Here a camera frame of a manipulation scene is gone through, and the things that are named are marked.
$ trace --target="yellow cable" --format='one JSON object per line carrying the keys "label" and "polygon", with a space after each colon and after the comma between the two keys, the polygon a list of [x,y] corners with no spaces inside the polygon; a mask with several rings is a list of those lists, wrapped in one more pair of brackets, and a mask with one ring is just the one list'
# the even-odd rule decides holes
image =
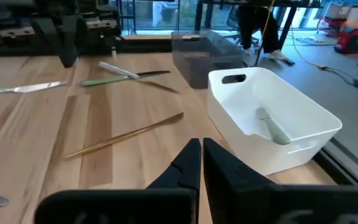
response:
{"label": "yellow cable", "polygon": [[[262,43],[264,41],[264,37],[265,37],[265,31],[266,31],[266,28],[267,28],[267,24],[269,23],[269,19],[270,19],[270,15],[272,12],[270,12],[270,8],[272,8],[274,6],[274,3],[275,3],[276,0],[273,0],[272,1],[272,4],[270,5],[270,7],[267,9],[268,10],[268,15],[267,15],[267,19],[266,19],[266,23],[265,23],[265,27],[264,27],[264,30],[262,32]],[[258,51],[262,50],[262,46],[258,46]]]}
{"label": "yellow cable", "polygon": [[314,66],[314,67],[316,67],[316,68],[318,68],[318,69],[323,69],[323,68],[327,67],[327,66],[317,65],[317,64],[315,64],[315,63],[312,63],[312,62],[308,61],[307,59],[305,59],[305,58],[301,55],[301,53],[298,51],[298,49],[297,49],[297,47],[296,47],[296,44],[295,44],[295,36],[294,36],[294,34],[293,34],[292,24],[291,24],[291,34],[292,34],[293,47],[295,48],[295,50],[296,50],[296,52],[298,53],[299,57],[301,57],[306,63],[308,63],[308,64],[310,64],[310,65],[312,65],[312,66]]}

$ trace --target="floor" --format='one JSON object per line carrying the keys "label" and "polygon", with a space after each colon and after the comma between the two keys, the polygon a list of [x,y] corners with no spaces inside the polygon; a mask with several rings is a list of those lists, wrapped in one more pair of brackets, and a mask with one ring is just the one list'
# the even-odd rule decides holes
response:
{"label": "floor", "polygon": [[[341,55],[332,46],[297,46],[302,56],[318,65],[338,68],[358,79],[358,55]],[[358,158],[358,89],[335,74],[318,70],[306,63],[294,46],[284,46],[283,53],[296,62],[289,67],[261,55],[260,67],[274,71],[291,85],[335,114],[343,128],[335,138]]]}

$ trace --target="cable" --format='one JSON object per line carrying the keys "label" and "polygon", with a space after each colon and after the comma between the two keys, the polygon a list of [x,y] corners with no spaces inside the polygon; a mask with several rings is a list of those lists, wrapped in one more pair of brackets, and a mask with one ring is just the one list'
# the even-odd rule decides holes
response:
{"label": "cable", "polygon": [[337,69],[337,68],[331,68],[329,66],[325,66],[325,65],[317,65],[313,62],[310,62],[309,60],[305,59],[302,54],[299,52],[299,50],[297,49],[296,45],[295,45],[295,36],[294,36],[294,33],[293,33],[293,27],[292,27],[292,24],[291,24],[291,32],[292,32],[292,42],[293,42],[293,47],[295,48],[295,51],[297,52],[297,54],[299,55],[300,58],[302,58],[302,60],[304,60],[306,63],[318,68],[319,70],[322,70],[322,71],[327,71],[327,72],[331,72],[335,75],[337,75],[339,78],[341,78],[345,83],[347,83],[348,85],[351,85],[353,87],[355,87],[356,89],[358,89],[358,80],[353,78],[352,75],[350,75],[349,73],[347,72],[344,72],[340,69]]}
{"label": "cable", "polygon": [[276,1],[276,0],[272,0],[272,4],[271,4],[270,7],[267,9],[267,10],[268,10],[267,19],[266,19],[266,23],[265,23],[264,30],[262,31],[262,41],[261,41],[261,45],[258,46],[258,49],[257,49],[257,53],[258,53],[258,54],[260,54],[260,51],[262,50],[262,44],[263,44],[264,37],[265,37],[265,31],[266,31],[266,28],[267,28],[267,24],[269,23],[270,15],[271,15],[271,13],[272,13],[272,12],[270,12],[270,9],[273,8],[275,1]]}

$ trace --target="white plastic bin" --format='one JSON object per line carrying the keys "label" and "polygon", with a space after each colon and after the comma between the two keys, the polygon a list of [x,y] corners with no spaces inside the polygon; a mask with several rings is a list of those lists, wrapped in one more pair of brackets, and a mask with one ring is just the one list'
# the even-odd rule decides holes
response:
{"label": "white plastic bin", "polygon": [[[246,75],[243,82],[224,77]],[[237,68],[209,73],[208,115],[234,154],[262,175],[307,163],[341,128],[341,121],[279,76],[264,68]],[[275,144],[257,108],[291,139]]]}

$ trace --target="wooden tabletop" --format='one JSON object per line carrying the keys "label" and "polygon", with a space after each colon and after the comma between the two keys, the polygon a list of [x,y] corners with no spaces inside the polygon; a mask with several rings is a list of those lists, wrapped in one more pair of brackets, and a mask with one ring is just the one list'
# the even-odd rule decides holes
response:
{"label": "wooden tabletop", "polygon": [[[111,76],[99,61],[132,72],[170,70],[148,78],[180,94],[141,82],[83,88],[89,78]],[[0,58],[0,88],[67,80],[67,86],[0,95],[0,223],[32,223],[37,204],[65,189],[143,189],[156,179],[191,138],[211,137],[226,147],[206,114],[206,90],[193,90],[171,54],[82,57],[64,69],[58,57]],[[73,159],[64,155],[183,111],[176,124]],[[334,184],[314,161],[268,176],[277,183]],[[201,181],[200,223],[211,223]]]}

